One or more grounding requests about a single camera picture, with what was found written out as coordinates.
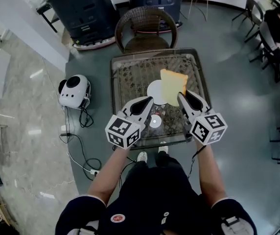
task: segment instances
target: marble floor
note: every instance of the marble floor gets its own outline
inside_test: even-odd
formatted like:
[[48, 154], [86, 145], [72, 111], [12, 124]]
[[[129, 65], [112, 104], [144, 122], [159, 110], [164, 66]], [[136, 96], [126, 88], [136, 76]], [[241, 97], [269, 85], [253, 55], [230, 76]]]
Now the marble floor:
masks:
[[78, 194], [67, 145], [59, 139], [65, 117], [57, 90], [65, 75], [15, 35], [2, 48], [11, 55], [0, 100], [10, 153], [0, 154], [0, 196], [20, 234], [54, 234], [60, 213]]

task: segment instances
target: bread slice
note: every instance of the bread slice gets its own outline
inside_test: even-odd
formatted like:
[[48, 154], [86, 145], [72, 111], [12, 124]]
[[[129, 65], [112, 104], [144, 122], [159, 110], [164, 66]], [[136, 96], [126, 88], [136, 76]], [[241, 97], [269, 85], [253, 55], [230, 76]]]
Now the bread slice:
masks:
[[170, 70], [162, 69], [161, 80], [162, 97], [164, 98], [164, 100], [172, 106], [179, 106], [177, 95], [179, 92], [186, 95], [188, 76]]

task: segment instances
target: wicker chair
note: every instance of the wicker chair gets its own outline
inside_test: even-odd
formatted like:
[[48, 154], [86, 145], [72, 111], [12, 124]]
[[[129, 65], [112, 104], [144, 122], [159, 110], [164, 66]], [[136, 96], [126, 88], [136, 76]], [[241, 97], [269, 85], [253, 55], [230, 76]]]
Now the wicker chair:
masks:
[[[168, 24], [171, 30], [172, 40], [170, 45], [166, 40], [159, 36], [161, 21]], [[126, 47], [124, 47], [122, 44], [122, 32], [124, 26], [128, 22], [131, 23], [134, 38], [126, 44]], [[156, 34], [139, 34], [140, 31], [153, 32]], [[123, 53], [174, 48], [177, 42], [177, 27], [172, 17], [165, 11], [154, 7], [137, 7], [129, 10], [118, 21], [115, 30], [115, 39], [118, 47]]]

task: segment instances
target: chair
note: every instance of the chair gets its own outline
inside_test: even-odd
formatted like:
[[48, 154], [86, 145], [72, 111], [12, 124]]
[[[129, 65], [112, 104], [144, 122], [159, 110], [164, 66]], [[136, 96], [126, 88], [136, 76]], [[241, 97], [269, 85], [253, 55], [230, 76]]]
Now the chair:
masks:
[[[166, 23], [172, 34], [171, 44], [160, 37], [160, 23]], [[124, 26], [130, 22], [134, 38], [126, 46], [122, 44]], [[139, 31], [152, 32], [153, 34], [140, 34]], [[132, 53], [152, 49], [174, 48], [177, 42], [177, 27], [172, 17], [163, 10], [154, 7], [137, 7], [129, 10], [118, 21], [115, 29], [115, 39], [123, 53]]]
[[[259, 11], [259, 17], [257, 17], [256, 15], [252, 14], [252, 11], [254, 8], [257, 8], [257, 10]], [[241, 15], [244, 15], [245, 18], [242, 20], [240, 26], [242, 25], [242, 23], [249, 18], [252, 22], [252, 28], [249, 30], [249, 32], [247, 33], [246, 37], [250, 34], [250, 32], [253, 30], [253, 28], [257, 25], [260, 26], [260, 24], [262, 23], [263, 19], [264, 19], [264, 14], [263, 11], [261, 9], [261, 7], [259, 6], [259, 4], [254, 1], [254, 0], [247, 0], [246, 3], [246, 8], [243, 12], [241, 12], [238, 16], [234, 17], [232, 19], [232, 21], [234, 21], [236, 18], [240, 17]]]
[[280, 81], [280, 60], [278, 60], [278, 58], [274, 54], [274, 50], [277, 49], [277, 46], [272, 38], [272, 35], [269, 31], [269, 28], [268, 28], [268, 25], [266, 22], [263, 22], [260, 25], [260, 29], [257, 33], [259, 34], [259, 36], [261, 38], [261, 42], [258, 44], [256, 49], [258, 49], [260, 47], [260, 45], [263, 44], [264, 53], [260, 54], [256, 58], [250, 60], [250, 63], [257, 59], [266, 57], [267, 63], [262, 67], [262, 69], [264, 70], [269, 64], [271, 64], [275, 71], [275, 82], [278, 83]]

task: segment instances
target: black chair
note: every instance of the black chair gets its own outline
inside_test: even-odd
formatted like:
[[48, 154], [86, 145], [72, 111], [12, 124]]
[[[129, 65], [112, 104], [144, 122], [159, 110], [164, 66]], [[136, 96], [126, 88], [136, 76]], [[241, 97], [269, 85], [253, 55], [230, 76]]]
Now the black chair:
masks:
[[[259, 17], [257, 17], [256, 15], [252, 14], [252, 11], [254, 8], [257, 8], [257, 10], [259, 11]], [[249, 30], [249, 32], [247, 33], [246, 37], [251, 33], [251, 31], [253, 30], [253, 28], [257, 25], [260, 26], [260, 24], [262, 23], [263, 19], [264, 19], [264, 14], [263, 11], [261, 9], [261, 7], [259, 6], [259, 4], [254, 1], [254, 0], [247, 0], [246, 3], [246, 8], [243, 12], [241, 12], [238, 16], [234, 17], [232, 19], [232, 22], [237, 19], [238, 17], [240, 17], [241, 15], [244, 15], [245, 18], [242, 20], [240, 26], [242, 25], [242, 23], [249, 18], [251, 20], [252, 23], [252, 28]]]
[[250, 41], [252, 38], [256, 37], [258, 34], [259, 34], [259, 29], [251, 37], [248, 37], [244, 42], [246, 43], [246, 42]]
[[259, 30], [257, 34], [261, 38], [261, 42], [258, 44], [257, 48], [260, 47], [261, 44], [263, 44], [263, 53], [261, 53], [259, 56], [255, 57], [254, 59], [250, 60], [251, 62], [254, 62], [255, 60], [262, 59], [263, 57], [267, 58], [266, 64], [262, 67], [262, 69], [266, 69], [268, 65], [271, 65], [275, 71], [275, 83], [278, 83], [280, 81], [280, 59], [277, 57], [276, 53], [274, 53], [274, 50], [270, 48], [266, 40], [264, 39], [263, 35], [261, 34], [261, 31]]

